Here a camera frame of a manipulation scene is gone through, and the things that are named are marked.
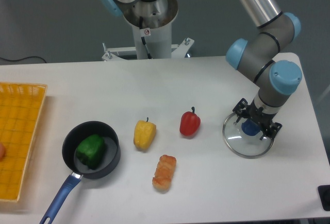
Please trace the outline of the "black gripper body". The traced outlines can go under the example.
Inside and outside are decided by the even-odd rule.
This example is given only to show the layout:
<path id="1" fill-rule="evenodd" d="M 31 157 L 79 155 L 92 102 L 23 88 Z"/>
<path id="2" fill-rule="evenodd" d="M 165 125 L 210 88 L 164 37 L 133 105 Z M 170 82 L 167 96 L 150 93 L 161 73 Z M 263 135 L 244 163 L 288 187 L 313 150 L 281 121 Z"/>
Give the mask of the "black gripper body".
<path id="1" fill-rule="evenodd" d="M 258 124 L 269 124 L 273 122 L 273 118 L 277 113 L 266 114 L 263 108 L 257 108 L 254 103 L 249 105 L 250 118 L 246 121 L 247 132 L 259 132 L 260 127 Z"/>

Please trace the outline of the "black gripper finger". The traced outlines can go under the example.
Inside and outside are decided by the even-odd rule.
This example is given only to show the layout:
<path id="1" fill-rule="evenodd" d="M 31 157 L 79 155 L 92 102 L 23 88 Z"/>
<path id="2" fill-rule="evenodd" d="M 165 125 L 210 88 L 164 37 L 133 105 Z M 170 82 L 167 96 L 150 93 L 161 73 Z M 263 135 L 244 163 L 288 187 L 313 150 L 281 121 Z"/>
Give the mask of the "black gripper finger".
<path id="1" fill-rule="evenodd" d="M 249 119 L 249 105 L 245 98 L 242 98 L 233 108 L 233 113 L 237 116 L 234 124 L 237 124 L 242 118 Z"/>
<path id="2" fill-rule="evenodd" d="M 282 124 L 280 123 L 273 123 L 270 122 L 269 124 L 258 124 L 260 127 L 260 131 L 262 132 L 262 135 L 260 137 L 260 140 L 264 139 L 264 138 L 269 138 L 270 140 L 274 140 L 275 137 L 277 136 L 278 132 L 281 130 L 282 128 Z"/>

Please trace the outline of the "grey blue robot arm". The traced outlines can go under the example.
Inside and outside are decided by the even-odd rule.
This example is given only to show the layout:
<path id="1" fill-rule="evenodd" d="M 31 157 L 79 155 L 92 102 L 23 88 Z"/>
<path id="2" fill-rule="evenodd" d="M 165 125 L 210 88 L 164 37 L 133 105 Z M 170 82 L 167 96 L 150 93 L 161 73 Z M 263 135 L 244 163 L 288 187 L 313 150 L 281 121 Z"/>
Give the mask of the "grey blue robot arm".
<path id="1" fill-rule="evenodd" d="M 138 59 L 183 57 L 188 42 L 172 49 L 172 22 L 178 13 L 177 0 L 100 0 L 114 16 L 131 25 Z M 293 62 L 274 57 L 301 31 L 300 20 L 281 11 L 275 0 L 240 0 L 259 33 L 253 41 L 238 39 L 228 49 L 226 61 L 259 87 L 252 103 L 239 101 L 233 109 L 242 131 L 274 139 L 281 129 L 273 117 L 295 92 L 302 79 Z"/>

